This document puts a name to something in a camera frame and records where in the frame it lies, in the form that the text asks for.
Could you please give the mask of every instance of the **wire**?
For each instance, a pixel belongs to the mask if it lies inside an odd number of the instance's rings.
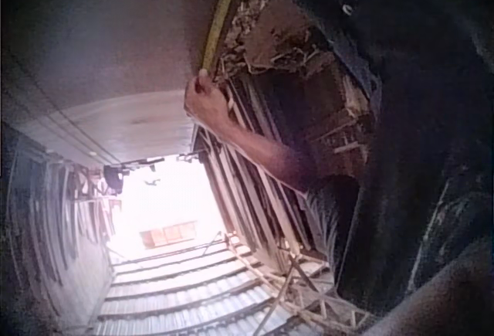
[[[122,161],[119,160],[117,157],[115,157],[111,152],[109,152],[106,148],[104,148],[100,143],[95,141],[88,133],[86,133],[83,129],[81,129],[75,122],[73,122],[65,113],[56,105],[56,103],[50,98],[50,96],[44,91],[43,88],[41,88],[41,85],[38,83],[38,80],[34,77],[33,74],[22,64],[22,62],[19,60],[19,58],[8,48],[7,46],[5,47],[7,50],[8,54],[12,57],[14,60],[15,64],[19,67],[19,69],[26,75],[34,84],[34,87],[49,101],[49,103],[67,120],[69,123],[74,126],[81,134],[83,134],[85,137],[87,137],[91,142],[93,142],[100,150],[104,151],[107,153],[111,158],[117,161],[118,164],[121,164]]]
[[[3,92],[5,94],[7,94],[7,96],[12,99],[12,101],[17,105],[17,107],[20,107],[21,109],[23,109],[31,118],[33,118],[34,120],[36,120],[37,122],[39,122],[39,124],[42,125],[44,128],[46,128],[48,131],[50,131],[51,133],[53,133],[54,135],[56,135],[59,139],[62,139],[64,141],[66,141],[67,143],[69,143],[71,146],[73,146],[77,151],[81,152],[82,154],[88,154],[87,151],[82,150],[81,148],[77,147],[72,142],[68,142],[67,139],[66,139],[66,137],[63,137],[62,135],[60,135],[59,133],[57,133],[56,131],[54,131],[51,127],[48,127],[46,124],[44,124],[43,122],[41,122],[41,120],[39,118],[35,117],[34,114],[31,112],[31,110],[25,104],[21,103],[11,93],[9,93],[7,90],[5,90],[5,88],[4,88]],[[77,140],[84,147],[86,147],[88,150],[91,151],[91,149],[90,149],[90,147],[88,145],[86,145],[80,139],[78,139],[73,134],[71,134],[67,129],[65,129],[64,127],[62,127],[62,125],[60,125],[58,122],[56,122],[55,120],[53,120],[49,115],[47,116],[47,118],[49,118],[55,125],[57,125],[58,127],[60,127],[64,132],[66,132],[68,135],[70,135],[71,137],[73,137],[75,140]],[[105,159],[103,156],[100,156],[100,158],[102,158],[105,162],[108,162],[108,159]]]

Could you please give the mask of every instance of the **roof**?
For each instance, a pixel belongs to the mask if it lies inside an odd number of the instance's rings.
[[[88,167],[188,152],[184,88],[216,2],[9,0],[2,119]]]
[[[158,254],[115,263],[115,277],[91,334],[252,334],[276,294],[262,283],[226,245]],[[249,248],[236,251],[256,268],[264,267]],[[311,330],[277,306],[262,334],[283,327]]]

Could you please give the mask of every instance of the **bare skin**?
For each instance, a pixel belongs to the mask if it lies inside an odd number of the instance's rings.
[[[184,108],[202,127],[296,192],[305,195],[316,179],[310,157],[234,122],[228,115],[225,96],[206,70],[200,70],[198,76],[188,82]]]

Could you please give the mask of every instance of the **corrugated metal roof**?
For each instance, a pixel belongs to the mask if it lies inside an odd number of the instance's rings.
[[[211,249],[216,252],[207,256],[198,255],[204,252],[202,247],[116,266],[126,267],[126,271],[117,274],[91,334],[252,334],[274,301],[272,291],[230,251],[223,250],[223,245],[215,246]],[[237,252],[251,265],[269,270],[250,255],[247,247],[239,246]],[[148,268],[130,266],[143,263]],[[308,273],[313,270],[310,264],[305,266]],[[285,330],[284,324],[289,334],[310,330],[300,322],[286,323],[293,318],[282,307],[276,307],[263,334]]]

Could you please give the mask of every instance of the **forearm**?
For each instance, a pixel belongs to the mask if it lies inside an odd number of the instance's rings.
[[[297,192],[305,194],[316,177],[310,157],[277,141],[253,133],[229,122],[216,131],[222,141],[230,144],[252,163]]]

